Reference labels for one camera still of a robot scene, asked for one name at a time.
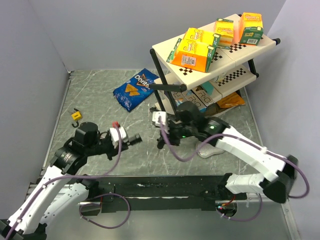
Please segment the black padlock key bunch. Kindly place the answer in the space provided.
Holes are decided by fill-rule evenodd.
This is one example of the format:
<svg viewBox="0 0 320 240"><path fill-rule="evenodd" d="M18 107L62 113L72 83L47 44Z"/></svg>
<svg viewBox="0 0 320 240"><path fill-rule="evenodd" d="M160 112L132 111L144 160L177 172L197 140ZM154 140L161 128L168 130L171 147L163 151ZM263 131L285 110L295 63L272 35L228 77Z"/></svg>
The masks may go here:
<svg viewBox="0 0 320 240"><path fill-rule="evenodd" d="M166 144L164 138L162 136L160 136L159 138L156 139L156 141L157 141L157 148L159 150L162 150Z"/></svg>

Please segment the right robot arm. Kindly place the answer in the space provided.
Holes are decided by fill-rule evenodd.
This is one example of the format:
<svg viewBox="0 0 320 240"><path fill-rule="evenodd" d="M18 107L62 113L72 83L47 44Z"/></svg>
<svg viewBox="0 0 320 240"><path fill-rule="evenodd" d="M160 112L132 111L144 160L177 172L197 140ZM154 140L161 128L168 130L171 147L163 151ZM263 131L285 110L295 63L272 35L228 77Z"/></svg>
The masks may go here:
<svg viewBox="0 0 320 240"><path fill-rule="evenodd" d="M298 160L295 157L284 157L269 151L244 137L224 120L215 116L206 117L190 101L180 104L176 113L179 123L169 120L166 112L155 117L165 144L177 146L183 138L196 137L202 147L210 145L228 152L257 171L255 174L228 173L218 187L223 199L241 193L256 193L283 204L290 198L297 177Z"/></svg>

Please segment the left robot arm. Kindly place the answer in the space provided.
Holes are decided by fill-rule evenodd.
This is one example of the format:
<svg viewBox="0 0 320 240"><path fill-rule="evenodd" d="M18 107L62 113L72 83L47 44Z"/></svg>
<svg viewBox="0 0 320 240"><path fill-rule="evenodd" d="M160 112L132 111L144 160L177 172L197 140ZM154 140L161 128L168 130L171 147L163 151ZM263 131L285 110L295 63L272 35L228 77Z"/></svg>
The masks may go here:
<svg viewBox="0 0 320 240"><path fill-rule="evenodd" d="M47 228L68 207L99 195L98 179L101 175L78 175L89 157L106 155L109 160L119 158L121 152L141 141L140 135L129 138L118 122L105 131L93 122L84 122L76 128L59 148L42 179L27 200L8 219L0 221L0 234L6 240L44 240Z"/></svg>

